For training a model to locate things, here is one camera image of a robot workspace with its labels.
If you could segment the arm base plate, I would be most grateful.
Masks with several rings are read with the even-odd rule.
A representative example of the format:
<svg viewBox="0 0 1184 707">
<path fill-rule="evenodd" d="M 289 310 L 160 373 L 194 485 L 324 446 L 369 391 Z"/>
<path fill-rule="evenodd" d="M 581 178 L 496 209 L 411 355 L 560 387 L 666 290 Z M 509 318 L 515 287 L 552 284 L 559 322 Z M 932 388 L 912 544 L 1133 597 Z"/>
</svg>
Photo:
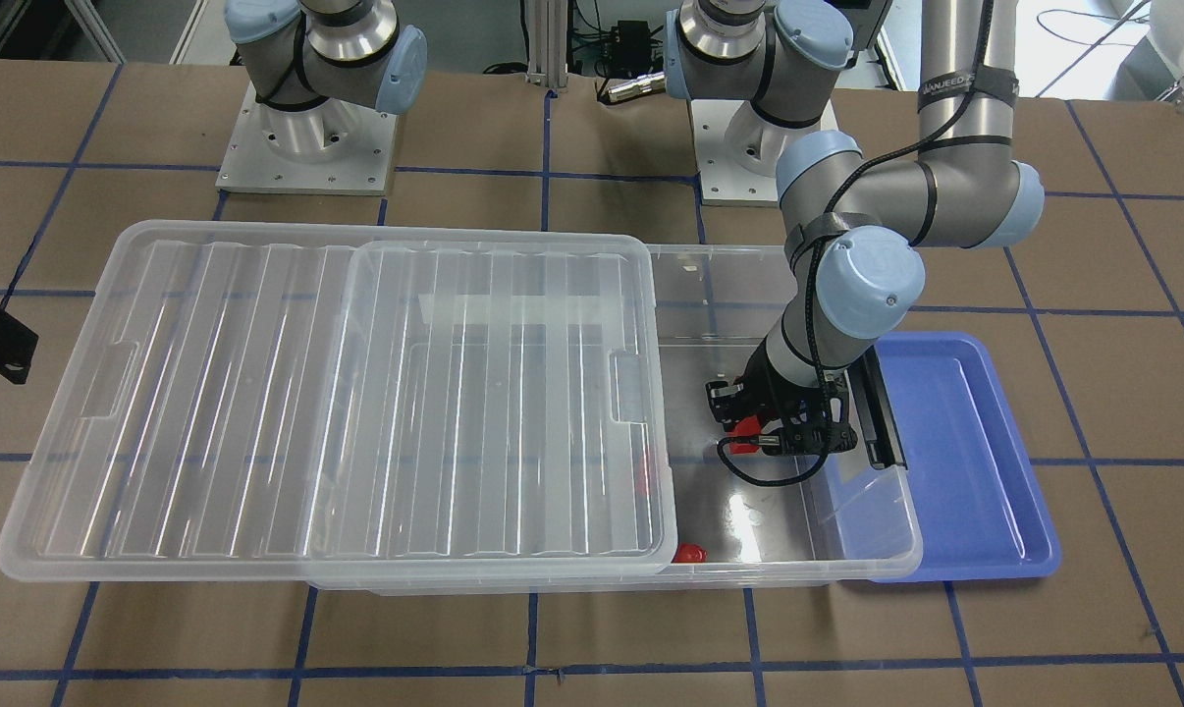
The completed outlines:
<svg viewBox="0 0 1184 707">
<path fill-rule="evenodd" d="M 746 99 L 690 99 L 689 108 L 704 205 L 776 206 L 781 152 L 809 133 L 837 129 L 831 103 L 817 124 L 803 129 L 768 124 Z"/>
<path fill-rule="evenodd" d="M 282 113 L 255 99 L 247 85 L 215 188 L 274 195 L 384 197 L 390 187 L 401 118 L 327 99 Z"/>
</svg>

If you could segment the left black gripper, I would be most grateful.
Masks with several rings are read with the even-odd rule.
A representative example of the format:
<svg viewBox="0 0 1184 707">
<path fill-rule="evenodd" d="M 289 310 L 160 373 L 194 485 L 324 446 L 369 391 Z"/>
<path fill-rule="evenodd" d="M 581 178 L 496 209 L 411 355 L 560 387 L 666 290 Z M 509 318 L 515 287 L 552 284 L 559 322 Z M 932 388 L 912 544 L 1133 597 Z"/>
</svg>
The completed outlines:
<svg viewBox="0 0 1184 707">
<path fill-rule="evenodd" d="M 849 424 L 847 379 L 842 374 L 826 381 L 826 388 L 800 388 L 783 379 L 766 354 L 754 353 L 736 383 L 706 383 L 704 394 L 720 425 L 739 425 L 749 414 L 762 420 L 762 433 L 729 435 L 719 441 L 721 458 L 731 454 L 817 456 L 824 451 L 844 454 L 857 446 L 857 433 Z M 773 420 L 780 420 L 783 429 L 764 433 Z"/>
</svg>

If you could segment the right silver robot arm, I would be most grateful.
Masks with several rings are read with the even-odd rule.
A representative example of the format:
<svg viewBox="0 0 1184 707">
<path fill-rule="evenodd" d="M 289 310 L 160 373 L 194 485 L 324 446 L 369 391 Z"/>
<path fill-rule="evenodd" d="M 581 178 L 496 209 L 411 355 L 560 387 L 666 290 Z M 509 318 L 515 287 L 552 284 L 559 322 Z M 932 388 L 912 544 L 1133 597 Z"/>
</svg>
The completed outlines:
<svg viewBox="0 0 1184 707">
<path fill-rule="evenodd" d="M 427 37 L 391 1 L 227 1 L 224 23 L 251 116 L 291 163 L 337 160 L 362 134 L 354 111 L 407 113 L 427 73 Z"/>
</svg>

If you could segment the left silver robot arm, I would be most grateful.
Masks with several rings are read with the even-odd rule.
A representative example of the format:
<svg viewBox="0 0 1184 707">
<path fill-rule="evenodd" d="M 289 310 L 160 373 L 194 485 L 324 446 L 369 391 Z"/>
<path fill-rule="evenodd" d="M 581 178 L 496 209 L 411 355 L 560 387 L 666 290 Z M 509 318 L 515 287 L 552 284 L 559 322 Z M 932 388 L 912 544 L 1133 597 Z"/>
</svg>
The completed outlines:
<svg viewBox="0 0 1184 707">
<path fill-rule="evenodd" d="M 686 1 L 667 17 L 667 90 L 745 99 L 797 131 L 776 160 L 794 297 L 731 383 L 706 385 L 718 454 L 816 457 L 856 442 L 838 377 L 924 293 L 921 248 L 1006 248 L 1044 213 L 1032 166 L 1012 155 L 1014 1 L 928 1 L 919 137 L 879 158 L 818 129 L 855 31 L 826 1 Z"/>
</svg>

